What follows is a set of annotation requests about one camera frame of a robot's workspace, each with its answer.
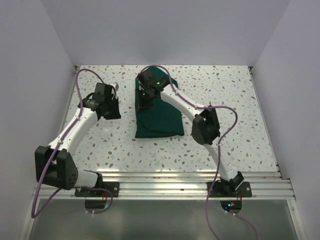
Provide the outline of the green surgical cloth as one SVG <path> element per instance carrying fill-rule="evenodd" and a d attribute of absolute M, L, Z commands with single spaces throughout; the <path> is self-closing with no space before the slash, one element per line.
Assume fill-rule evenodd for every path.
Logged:
<path fill-rule="evenodd" d="M 153 106 L 142 109 L 139 100 L 139 82 L 135 81 L 135 116 L 137 139 L 170 138 L 184 136 L 182 113 L 172 105 L 156 98 Z"/>

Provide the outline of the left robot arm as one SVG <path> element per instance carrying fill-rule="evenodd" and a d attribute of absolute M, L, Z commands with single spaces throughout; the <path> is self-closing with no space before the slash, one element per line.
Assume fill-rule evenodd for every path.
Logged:
<path fill-rule="evenodd" d="M 47 146 L 39 146 L 34 153 L 36 180 L 39 183 L 71 190 L 86 188 L 92 196 L 103 193 L 101 174 L 80 169 L 73 157 L 87 132 L 104 118 L 121 118 L 116 82 L 97 83 L 94 92 L 82 99 L 65 129 Z"/>

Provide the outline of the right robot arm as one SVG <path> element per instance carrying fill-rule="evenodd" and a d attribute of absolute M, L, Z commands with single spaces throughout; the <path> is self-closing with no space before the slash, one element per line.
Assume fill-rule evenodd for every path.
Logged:
<path fill-rule="evenodd" d="M 216 175 L 220 176 L 220 181 L 216 183 L 216 178 L 212 182 L 212 187 L 208 190 L 220 190 L 227 196 L 235 196 L 244 182 L 242 173 L 232 170 L 222 158 L 222 141 L 226 135 L 237 125 L 238 114 L 229 106 L 208 105 L 204 106 L 186 97 L 172 82 L 171 75 L 157 77 L 152 72 L 153 66 L 143 68 L 136 77 L 139 83 L 139 100 L 144 109 L 150 108 L 155 99 L 160 99 L 171 105 L 185 115 L 191 124 L 191 136 L 193 140 L 206 148 L 216 163 Z M 234 123 L 225 133 L 220 132 L 220 122 L 217 109 L 227 109 L 234 114 Z"/>

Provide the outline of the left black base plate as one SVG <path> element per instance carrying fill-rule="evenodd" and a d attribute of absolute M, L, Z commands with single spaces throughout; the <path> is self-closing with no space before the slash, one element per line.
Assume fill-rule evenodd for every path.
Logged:
<path fill-rule="evenodd" d="M 118 181 L 103 181 L 98 187 L 76 188 L 74 196 L 85 198 L 84 207 L 93 215 L 101 214 L 112 205 L 113 198 L 119 196 L 120 183 Z"/>

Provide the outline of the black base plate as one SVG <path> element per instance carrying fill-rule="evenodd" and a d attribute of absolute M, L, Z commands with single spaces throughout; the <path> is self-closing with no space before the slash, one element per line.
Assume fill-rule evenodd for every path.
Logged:
<path fill-rule="evenodd" d="M 98 187 L 76 188 L 74 196 L 85 198 L 84 207 L 93 215 L 101 214 L 112 205 L 113 198 L 119 196 L 120 183 L 118 181 L 103 181 Z"/>
<path fill-rule="evenodd" d="M 233 189 L 226 183 L 218 180 L 214 183 L 210 191 L 209 198 L 222 199 L 220 205 L 224 211 L 238 214 L 243 207 L 243 198 L 253 196 L 251 185 L 248 181 L 243 181 L 239 187 Z"/>

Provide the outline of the aluminium rail frame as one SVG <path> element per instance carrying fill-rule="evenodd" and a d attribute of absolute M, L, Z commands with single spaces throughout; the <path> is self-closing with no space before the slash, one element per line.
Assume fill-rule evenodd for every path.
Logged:
<path fill-rule="evenodd" d="M 222 209 L 220 198 L 207 198 L 207 182 L 220 171 L 208 151 L 191 137 L 191 121 L 182 117 L 184 136 L 135 138 L 135 77 L 142 65 L 82 65 L 81 96 L 96 83 L 119 84 L 119 120 L 100 120 L 85 133 L 75 152 L 81 169 L 97 171 L 119 183 L 111 208 L 92 214 L 84 197 L 43 185 L 23 234 L 30 240 L 317 240 L 303 222 L 298 192 L 276 159 L 248 66 L 169 65 L 179 90 L 199 104 L 222 104 L 223 131 L 239 116 L 221 143 L 221 157 L 241 171 L 252 197 L 239 197 L 239 216 Z"/>

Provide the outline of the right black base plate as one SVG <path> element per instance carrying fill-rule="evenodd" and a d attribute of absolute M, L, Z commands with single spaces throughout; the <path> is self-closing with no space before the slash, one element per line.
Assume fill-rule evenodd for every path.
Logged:
<path fill-rule="evenodd" d="M 243 198 L 253 196 L 251 185 L 248 181 L 243 181 L 239 187 L 233 189 L 226 183 L 218 180 L 214 183 L 210 191 L 209 198 L 222 199 L 220 205 L 224 211 L 238 214 L 243 207 Z"/>

